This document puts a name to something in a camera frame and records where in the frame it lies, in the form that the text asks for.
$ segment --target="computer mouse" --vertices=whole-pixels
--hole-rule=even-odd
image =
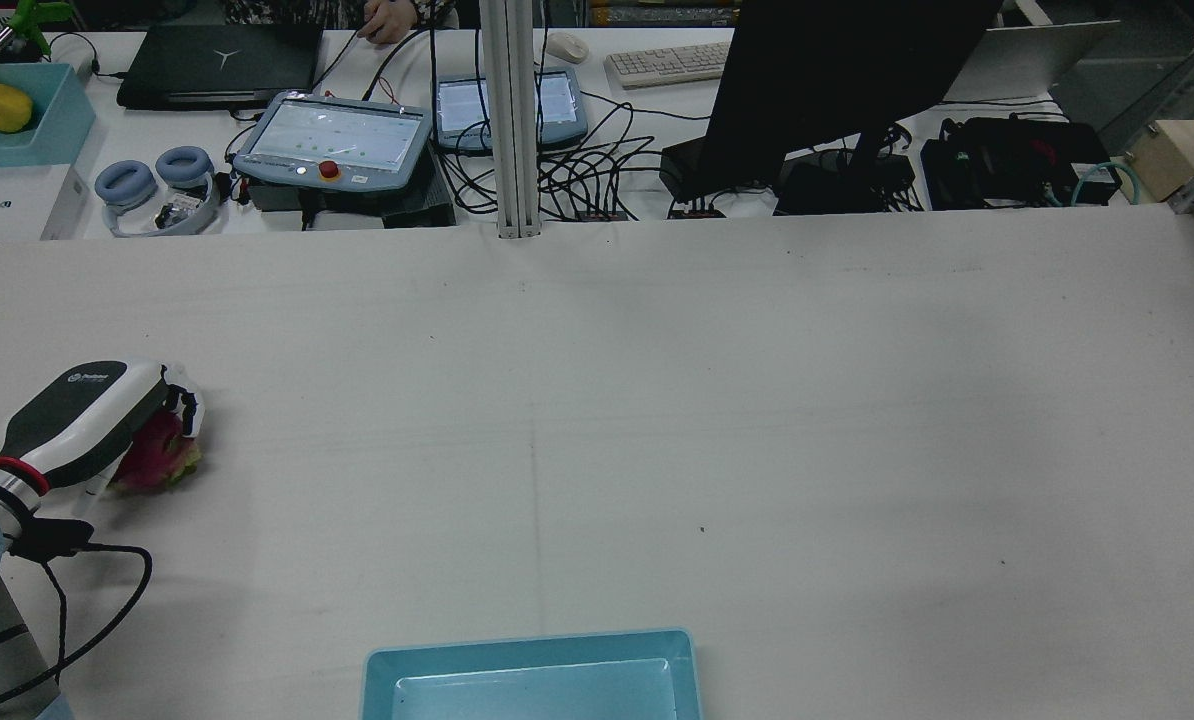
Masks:
[[[587,42],[570,35],[570,32],[549,32],[548,47],[544,49],[554,59],[579,64],[587,60]]]

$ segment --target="white keyboard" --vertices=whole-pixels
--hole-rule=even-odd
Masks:
[[[715,79],[728,53],[730,42],[615,53],[607,55],[607,74],[624,90]]]

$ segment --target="blue headphone ear cushion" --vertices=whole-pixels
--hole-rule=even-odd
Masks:
[[[172,147],[156,160],[156,173],[172,186],[196,184],[202,176],[214,172],[214,164],[205,150],[192,144]]]
[[[156,192],[153,170],[140,160],[121,160],[109,165],[96,178],[96,195],[105,204],[121,210],[129,210],[144,202]]]

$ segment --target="metal profile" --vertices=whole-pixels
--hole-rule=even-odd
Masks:
[[[538,234],[538,142],[529,0],[482,0],[482,54],[500,236]]]

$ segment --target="person's hand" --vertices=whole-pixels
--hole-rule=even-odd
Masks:
[[[365,24],[358,37],[376,45],[400,41],[419,21],[419,13],[410,0],[365,0]]]

